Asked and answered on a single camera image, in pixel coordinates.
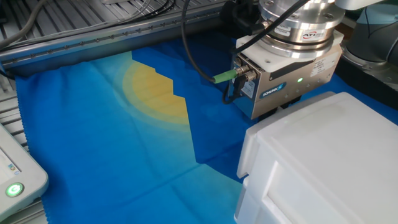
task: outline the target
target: metal screw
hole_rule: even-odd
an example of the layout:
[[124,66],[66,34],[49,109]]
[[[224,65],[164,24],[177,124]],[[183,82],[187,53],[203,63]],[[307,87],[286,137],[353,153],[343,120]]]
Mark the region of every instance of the metal screw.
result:
[[327,19],[332,19],[332,18],[334,18],[334,16],[333,16],[332,14],[330,14],[330,13],[326,13],[324,16],[325,16],[325,18],[327,18]]

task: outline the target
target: sensor label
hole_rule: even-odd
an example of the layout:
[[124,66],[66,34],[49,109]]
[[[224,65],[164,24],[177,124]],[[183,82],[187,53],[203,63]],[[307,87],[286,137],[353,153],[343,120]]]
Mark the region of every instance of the sensor label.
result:
[[267,90],[267,91],[264,91],[263,93],[261,93],[260,99],[263,99],[263,98],[265,98],[265,97],[267,97],[267,96],[269,96],[269,95],[271,95],[271,94],[273,94],[273,93],[276,93],[276,92],[278,92],[278,91],[281,91],[283,88],[285,88],[285,86],[286,86],[286,82],[280,84],[279,86],[275,86],[275,87],[273,87],[273,88],[270,88],[270,89]]
[[337,56],[338,56],[338,52],[331,54],[331,55],[315,62],[312,72],[311,72],[311,77],[321,74],[325,70],[328,70],[329,68],[335,66],[335,63],[338,60]]
[[326,36],[325,30],[306,30],[301,36],[302,41],[322,40]]
[[248,97],[253,98],[254,89],[256,84],[253,81],[246,82],[242,88],[242,92],[246,94]]
[[292,28],[290,28],[290,27],[280,25],[275,28],[275,33],[288,37],[288,36],[290,36],[291,30],[292,30]]

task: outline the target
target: gray cable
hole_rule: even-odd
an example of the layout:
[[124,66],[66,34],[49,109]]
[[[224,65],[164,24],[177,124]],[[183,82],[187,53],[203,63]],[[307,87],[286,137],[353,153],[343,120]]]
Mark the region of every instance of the gray cable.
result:
[[33,24],[35,23],[36,17],[41,10],[42,6],[44,3],[46,3],[47,0],[40,0],[39,3],[37,3],[36,7],[33,9],[32,13],[30,14],[29,20],[27,21],[26,25],[24,28],[22,28],[17,34],[13,35],[10,38],[7,38],[3,41],[0,42],[0,50],[7,47],[9,44],[14,43],[15,41],[21,39],[23,36],[30,31],[32,28]]
[[[36,39],[32,39],[32,40],[25,40],[25,41],[22,41],[22,42],[18,42],[18,43],[16,43],[16,44],[14,44],[14,45],[11,45],[10,47],[13,47],[13,46],[15,46],[15,45],[22,45],[22,44],[34,44],[34,43],[38,43],[38,42],[46,42],[46,41],[50,41],[50,40],[54,40],[54,39],[59,39],[59,38],[63,38],[63,37],[69,37],[69,36],[71,36],[71,35],[78,35],[78,34],[84,34],[84,33],[87,33],[87,32],[93,32],[93,31],[96,31],[96,30],[100,30],[100,29],[105,29],[105,28],[108,28],[108,27],[111,27],[111,26],[115,26],[115,25],[118,25],[118,24],[120,24],[120,23],[123,23],[123,22],[129,22],[129,21],[132,21],[132,20],[134,20],[137,16],[139,16],[141,13],[143,13],[147,8],[148,8],[148,6],[149,6],[149,4],[152,2],[152,0],[145,0],[144,1],[144,3],[140,6],[140,8],[136,11],[136,12],[134,12],[133,14],[131,14],[130,16],[127,16],[127,17],[125,17],[125,18],[122,18],[122,19],[116,19],[115,21],[106,21],[106,22],[102,22],[102,23],[100,23],[100,24],[96,24],[96,25],[93,25],[93,26],[89,26],[89,27],[84,27],[84,28],[80,28],[80,29],[75,29],[75,30],[66,30],[66,31],[63,31],[63,32],[59,32],[59,33],[55,33],[55,34],[50,34],[50,35],[46,35],[46,36],[44,36],[44,37],[38,37],[38,38],[36,38]],[[2,49],[2,48],[4,48],[4,47],[7,47],[9,44],[11,44],[11,43],[8,43],[7,45],[5,45],[5,46],[2,46],[1,44],[2,44],[2,42],[0,42],[0,50]]]

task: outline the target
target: wire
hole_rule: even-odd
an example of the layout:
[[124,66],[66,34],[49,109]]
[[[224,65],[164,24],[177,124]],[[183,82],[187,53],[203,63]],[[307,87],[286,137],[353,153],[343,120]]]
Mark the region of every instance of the wire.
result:
[[173,3],[169,7],[166,8],[166,6],[169,4],[169,2],[170,2],[170,0],[167,0],[166,3],[163,6],[161,6],[160,8],[156,9],[155,11],[151,12],[150,14],[146,14],[144,16],[138,17],[137,19],[134,19],[131,22],[140,22],[140,21],[143,21],[146,19],[152,19],[152,18],[155,18],[165,12],[170,11],[175,5],[175,0],[173,0]]
[[84,28],[80,28],[80,29],[75,29],[75,30],[66,30],[63,32],[59,32],[56,34],[50,34],[50,35],[46,35],[45,37],[39,37],[33,40],[25,40],[22,42],[18,42],[15,45],[12,45],[10,47],[14,47],[17,45],[22,45],[22,44],[35,44],[38,42],[46,42],[46,41],[50,41],[50,40],[54,40],[54,39],[59,39],[62,37],[68,37],[71,35],[78,35],[78,34],[84,34],[86,32],[92,32],[92,31],[96,31],[99,29],[105,29],[111,26],[115,26],[118,25],[120,23],[124,23],[124,22],[131,22],[132,20],[134,20],[139,14],[141,14],[143,11],[145,11],[147,9],[147,7],[149,6],[149,4],[152,2],[152,0],[145,0],[145,2],[142,4],[142,6],[133,14],[131,14],[130,16],[124,17],[122,19],[117,19],[115,21],[106,21],[106,22],[102,22],[99,24],[95,24],[93,26],[89,26],[89,27],[84,27]]
[[371,26],[369,24],[368,7],[365,7],[366,23],[368,24],[368,39],[371,38]]
[[395,22],[393,22],[392,24],[388,24],[388,25],[386,25],[386,26],[384,26],[384,27],[377,28],[376,30],[374,30],[374,31],[371,32],[371,26],[370,26],[369,17],[368,17],[368,7],[365,8],[365,17],[366,17],[366,23],[367,23],[367,25],[368,25],[368,34],[369,34],[369,35],[368,35],[368,39],[370,39],[371,36],[372,36],[375,32],[377,32],[377,31],[379,31],[379,30],[382,30],[382,29],[385,29],[385,28],[387,28],[387,27],[389,27],[389,26],[392,26],[392,25],[398,23],[398,21],[395,21]]
[[12,77],[12,76],[8,75],[6,72],[4,72],[2,70],[0,70],[0,75],[4,76],[6,78],[9,78],[11,80],[15,80],[15,77]]
[[28,33],[28,31],[30,31],[30,29],[32,28],[32,26],[36,20],[36,17],[38,15],[39,11],[41,10],[44,3],[46,3],[46,2],[47,2],[47,0],[40,0],[39,3],[37,3],[36,7],[34,7],[32,13],[30,14],[29,19],[26,22],[26,25],[24,26],[24,28],[22,28],[17,34],[13,35],[12,37],[1,41],[0,42],[0,50],[7,47],[9,44],[12,44],[15,41],[21,39],[23,36],[26,35],[26,33]]
[[249,40],[244,45],[238,47],[237,49],[233,49],[231,51],[231,53],[238,54],[238,53],[242,52],[243,50],[246,50],[248,47],[252,46],[257,41],[259,41],[263,37],[265,37],[268,33],[273,31],[276,27],[278,27],[281,23],[283,23],[287,18],[289,18],[295,11],[299,10],[302,6],[304,6],[309,1],[310,0],[299,0],[292,7],[290,7],[288,10],[286,10],[278,19],[275,20],[275,22],[273,22],[264,31],[262,31],[261,33],[259,33],[255,37],[253,37],[251,40]]
[[189,2],[190,0],[185,0],[184,6],[182,8],[182,13],[181,13],[181,35],[182,35],[182,42],[184,44],[185,47],[185,51],[187,52],[188,55],[188,59],[189,61],[191,61],[192,66],[194,67],[194,69],[199,73],[199,75],[201,75],[205,80],[208,80],[209,82],[214,83],[215,79],[213,77],[208,76],[196,63],[195,59],[193,59],[192,57],[192,53],[191,50],[188,46],[188,41],[187,41],[187,34],[186,34],[186,30],[185,30],[185,18],[187,16],[187,10],[188,10],[188,6],[189,6]]
[[222,100],[223,100],[223,103],[225,105],[228,105],[228,104],[232,103],[235,100],[234,97],[231,97],[228,100],[225,100],[226,95],[228,94],[228,92],[229,92],[229,83],[227,84],[227,86],[225,87],[224,92],[223,92],[223,99]]
[[395,22],[393,22],[392,24],[386,25],[386,26],[384,26],[384,27],[377,28],[376,30],[374,30],[374,31],[371,32],[371,34],[369,35],[369,38],[370,38],[375,32],[377,32],[377,31],[379,31],[379,30],[381,30],[381,29],[387,28],[387,27],[389,27],[389,26],[392,26],[392,25],[394,25],[394,24],[396,24],[396,23],[398,23],[398,21],[395,21]]

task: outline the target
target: green cable connector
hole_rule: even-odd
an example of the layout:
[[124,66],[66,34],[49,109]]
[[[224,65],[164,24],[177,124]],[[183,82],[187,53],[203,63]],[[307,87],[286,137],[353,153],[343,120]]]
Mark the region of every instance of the green cable connector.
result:
[[219,75],[216,75],[214,77],[214,80],[215,80],[214,83],[221,83],[221,82],[229,81],[233,78],[236,78],[237,76],[238,76],[238,73],[236,72],[236,70],[232,69],[227,72],[223,72]]

